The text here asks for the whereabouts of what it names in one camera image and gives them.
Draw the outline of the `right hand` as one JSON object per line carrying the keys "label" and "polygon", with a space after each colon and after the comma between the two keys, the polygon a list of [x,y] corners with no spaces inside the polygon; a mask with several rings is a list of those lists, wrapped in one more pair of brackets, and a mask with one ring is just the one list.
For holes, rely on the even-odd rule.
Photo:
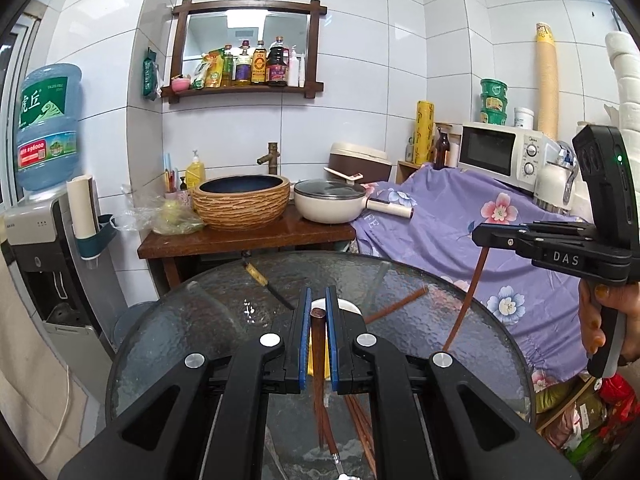
{"label": "right hand", "polygon": [[626,335],[620,350],[620,358],[625,363],[637,361],[640,349],[639,284],[622,287],[600,284],[591,288],[586,281],[580,281],[578,316],[582,345],[589,354],[595,354],[606,341],[605,333],[601,328],[602,318],[598,304],[626,315]]}

